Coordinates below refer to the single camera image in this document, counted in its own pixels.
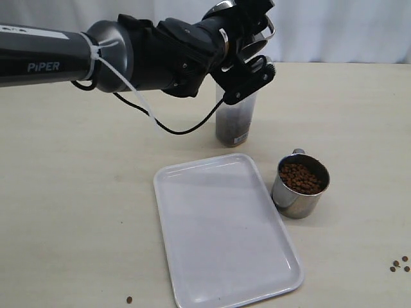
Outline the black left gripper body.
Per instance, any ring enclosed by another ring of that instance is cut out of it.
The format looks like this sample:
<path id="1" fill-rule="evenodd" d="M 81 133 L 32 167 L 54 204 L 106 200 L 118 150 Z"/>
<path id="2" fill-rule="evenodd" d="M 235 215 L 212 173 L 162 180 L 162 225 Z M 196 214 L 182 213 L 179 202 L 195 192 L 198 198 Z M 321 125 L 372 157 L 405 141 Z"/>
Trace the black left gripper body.
<path id="1" fill-rule="evenodd" d="M 260 51 L 248 59 L 244 59 L 240 55 L 229 60 L 226 59 L 225 47 L 228 40 L 223 29 L 219 29 L 219 34 L 223 39 L 224 56 L 222 62 L 211 71 L 211 76 L 225 92 L 223 101 L 228 105 L 235 105 L 273 81 L 276 69 L 273 61 L 265 55 L 268 60 L 266 66 L 256 73 L 250 71 L 247 62 L 260 55 Z"/>

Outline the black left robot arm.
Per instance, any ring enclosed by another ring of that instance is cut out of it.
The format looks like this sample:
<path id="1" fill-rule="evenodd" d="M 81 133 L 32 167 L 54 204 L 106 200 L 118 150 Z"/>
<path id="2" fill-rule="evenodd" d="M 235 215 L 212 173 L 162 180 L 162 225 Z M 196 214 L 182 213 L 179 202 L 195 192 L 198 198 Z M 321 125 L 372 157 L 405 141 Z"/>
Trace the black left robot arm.
<path id="1" fill-rule="evenodd" d="M 267 13 L 272 1 L 222 1 L 201 21 L 167 18 L 154 24 L 121 14 L 85 32 L 1 25 L 1 85 L 4 87 L 89 81 L 114 93 L 161 90 L 195 97 L 206 76 L 235 105 L 275 76 L 261 54 L 275 31 Z"/>

